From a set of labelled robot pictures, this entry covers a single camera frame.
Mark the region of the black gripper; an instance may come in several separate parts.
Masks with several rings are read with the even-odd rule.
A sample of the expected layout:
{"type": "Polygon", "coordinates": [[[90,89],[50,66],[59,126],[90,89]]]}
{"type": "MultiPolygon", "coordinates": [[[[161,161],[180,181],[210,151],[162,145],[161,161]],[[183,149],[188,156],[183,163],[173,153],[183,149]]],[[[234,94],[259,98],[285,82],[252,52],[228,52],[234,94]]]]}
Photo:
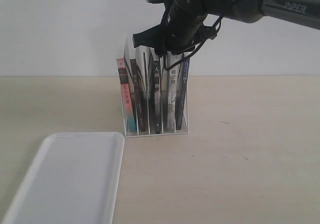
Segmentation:
{"type": "Polygon", "coordinates": [[[215,28],[205,26],[208,11],[204,0],[165,0],[160,24],[132,35],[133,46],[153,48],[156,54],[193,51],[195,46],[215,38],[215,28]]]}

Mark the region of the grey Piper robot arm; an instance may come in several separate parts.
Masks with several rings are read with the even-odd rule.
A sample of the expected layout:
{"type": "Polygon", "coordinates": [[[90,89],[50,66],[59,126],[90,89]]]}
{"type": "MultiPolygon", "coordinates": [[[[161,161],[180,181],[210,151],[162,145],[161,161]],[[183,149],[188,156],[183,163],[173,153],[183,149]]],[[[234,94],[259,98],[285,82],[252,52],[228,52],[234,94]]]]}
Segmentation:
{"type": "Polygon", "coordinates": [[[216,29],[204,25],[210,14],[254,23],[265,16],[319,29],[320,0],[146,0],[162,3],[159,25],[132,36],[134,47],[146,46],[156,53],[180,54],[216,36],[216,29]]]}

